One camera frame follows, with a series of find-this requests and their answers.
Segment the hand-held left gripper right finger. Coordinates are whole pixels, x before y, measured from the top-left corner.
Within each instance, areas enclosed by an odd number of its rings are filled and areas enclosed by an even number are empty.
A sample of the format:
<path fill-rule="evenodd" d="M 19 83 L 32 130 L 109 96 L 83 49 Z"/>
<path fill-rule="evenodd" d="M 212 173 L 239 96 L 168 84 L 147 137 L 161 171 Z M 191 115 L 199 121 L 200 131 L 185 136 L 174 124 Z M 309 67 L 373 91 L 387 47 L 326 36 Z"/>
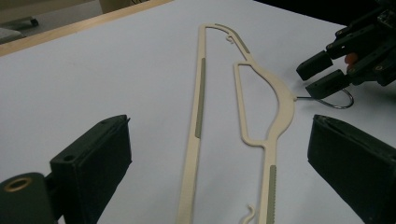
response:
<path fill-rule="evenodd" d="M 396 148 L 315 115 L 308 162 L 365 224 L 396 224 Z"/>

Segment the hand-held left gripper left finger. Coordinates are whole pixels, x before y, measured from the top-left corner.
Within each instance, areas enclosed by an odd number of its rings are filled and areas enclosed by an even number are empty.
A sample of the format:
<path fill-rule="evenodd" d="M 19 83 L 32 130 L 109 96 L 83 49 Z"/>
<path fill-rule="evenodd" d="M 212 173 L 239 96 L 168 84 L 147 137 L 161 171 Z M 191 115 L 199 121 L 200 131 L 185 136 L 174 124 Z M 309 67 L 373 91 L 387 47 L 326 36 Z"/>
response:
<path fill-rule="evenodd" d="M 132 163 L 129 119 L 104 119 L 50 161 L 67 224 L 96 224 Z"/>

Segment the beige clothes hanger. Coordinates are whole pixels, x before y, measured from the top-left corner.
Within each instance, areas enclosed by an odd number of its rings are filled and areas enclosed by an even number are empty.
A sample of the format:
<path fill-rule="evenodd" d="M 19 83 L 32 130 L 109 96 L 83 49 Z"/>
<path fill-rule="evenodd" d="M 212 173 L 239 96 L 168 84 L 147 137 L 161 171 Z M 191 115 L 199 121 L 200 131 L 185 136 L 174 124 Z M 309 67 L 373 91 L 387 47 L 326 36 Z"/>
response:
<path fill-rule="evenodd" d="M 289 128 L 294 117 L 295 102 L 300 99 L 273 73 L 259 66 L 240 35 L 232 28 L 218 23 L 204 23 L 198 29 L 195 86 L 192 101 L 190 130 L 182 172 L 176 224 L 192 224 L 195 189 L 199 167 L 200 147 L 205 107 L 206 31 L 216 29 L 226 34 L 226 40 L 237 46 L 243 59 L 233 64 L 239 127 L 242 141 L 263 151 L 259 206 L 247 207 L 241 224 L 254 220 L 257 224 L 275 224 L 276 220 L 276 149 L 279 137 Z M 247 66 L 261 77 L 276 96 L 276 115 L 262 140 L 248 135 L 246 108 L 240 68 Z"/>

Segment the black curtain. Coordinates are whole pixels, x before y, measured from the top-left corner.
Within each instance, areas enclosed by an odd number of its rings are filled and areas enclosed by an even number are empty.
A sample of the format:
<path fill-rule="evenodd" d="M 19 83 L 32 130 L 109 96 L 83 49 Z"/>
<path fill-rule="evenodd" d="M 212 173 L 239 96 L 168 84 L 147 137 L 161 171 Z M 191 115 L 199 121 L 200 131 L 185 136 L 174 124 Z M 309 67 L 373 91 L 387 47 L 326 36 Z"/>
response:
<path fill-rule="evenodd" d="M 375 0 L 255 0 L 315 19 L 348 25 L 377 9 Z"/>

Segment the dark chair base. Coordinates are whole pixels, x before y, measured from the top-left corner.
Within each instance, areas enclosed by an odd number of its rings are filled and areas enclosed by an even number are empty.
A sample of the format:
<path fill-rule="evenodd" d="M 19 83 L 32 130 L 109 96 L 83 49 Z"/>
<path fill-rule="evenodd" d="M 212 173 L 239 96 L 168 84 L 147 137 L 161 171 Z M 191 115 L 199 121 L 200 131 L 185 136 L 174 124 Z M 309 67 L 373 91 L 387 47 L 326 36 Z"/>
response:
<path fill-rule="evenodd" d="M 0 23 L 0 45 L 25 38 L 22 31 L 38 25 L 39 22 L 34 17 Z"/>

